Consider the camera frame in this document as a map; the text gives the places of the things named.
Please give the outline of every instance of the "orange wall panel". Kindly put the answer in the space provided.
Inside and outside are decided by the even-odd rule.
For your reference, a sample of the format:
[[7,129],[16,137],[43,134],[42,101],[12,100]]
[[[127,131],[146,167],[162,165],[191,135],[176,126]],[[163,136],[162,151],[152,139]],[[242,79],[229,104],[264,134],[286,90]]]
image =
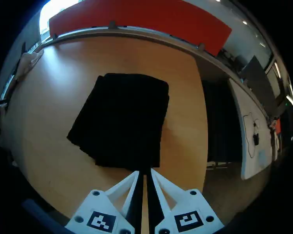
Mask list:
[[231,28],[207,11],[181,0],[86,0],[52,17],[50,34],[108,26],[111,21],[157,30],[196,45],[204,43],[214,56],[231,33]]

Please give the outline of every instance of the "wall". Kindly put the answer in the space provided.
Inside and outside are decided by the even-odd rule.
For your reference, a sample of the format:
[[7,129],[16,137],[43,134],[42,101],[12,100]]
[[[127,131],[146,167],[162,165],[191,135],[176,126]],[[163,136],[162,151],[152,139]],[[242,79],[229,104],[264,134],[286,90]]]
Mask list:
[[[233,80],[229,86],[239,114],[242,137],[242,170],[241,178],[248,179],[265,169],[272,161],[272,147],[270,131],[266,119],[251,97]],[[253,120],[256,120],[259,134],[259,145],[254,145]]]
[[255,32],[252,31],[249,25],[243,24],[243,19],[235,14],[235,12],[222,5],[221,2],[215,0],[184,1],[209,12],[232,29],[224,48],[234,57],[241,55],[247,62],[249,62],[255,55],[263,67],[268,64],[271,55],[268,45],[266,45],[266,48],[262,47],[259,44],[260,40],[256,37]]
[[4,60],[0,72],[0,97],[14,67],[21,57],[23,43],[26,42],[26,50],[29,50],[35,43],[40,41],[39,18],[40,11],[29,20],[21,33],[17,36]]

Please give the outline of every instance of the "black cloth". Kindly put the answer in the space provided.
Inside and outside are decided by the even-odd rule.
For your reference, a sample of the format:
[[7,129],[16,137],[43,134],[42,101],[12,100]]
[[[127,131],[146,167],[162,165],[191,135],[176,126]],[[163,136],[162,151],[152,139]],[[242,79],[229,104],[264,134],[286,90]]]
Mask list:
[[168,84],[141,74],[99,76],[67,138],[96,165],[159,167]]

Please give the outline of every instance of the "cable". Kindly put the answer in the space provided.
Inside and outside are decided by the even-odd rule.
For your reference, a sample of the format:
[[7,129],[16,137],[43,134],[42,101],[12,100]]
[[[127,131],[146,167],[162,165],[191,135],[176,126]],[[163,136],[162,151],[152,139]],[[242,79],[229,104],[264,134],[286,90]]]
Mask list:
[[255,120],[254,120],[254,118],[253,118],[253,113],[252,113],[252,112],[249,112],[247,115],[244,115],[244,116],[243,116],[243,123],[244,123],[244,130],[245,130],[245,138],[246,138],[246,140],[247,140],[247,145],[248,145],[248,154],[250,155],[250,158],[254,158],[254,156],[255,156],[255,150],[256,150],[256,145],[254,144],[254,152],[253,152],[253,156],[252,156],[251,153],[250,153],[250,143],[248,142],[248,139],[247,139],[247,129],[246,129],[246,127],[245,127],[245,120],[244,120],[244,117],[246,117],[246,116],[250,116],[250,114],[251,114],[251,116],[252,116],[253,126],[254,126],[254,129],[253,129],[253,135],[255,135],[255,129],[256,129],[256,128],[257,128],[257,131],[258,131],[258,126],[257,126],[257,124],[256,124],[256,120],[259,121],[259,119],[255,119]]

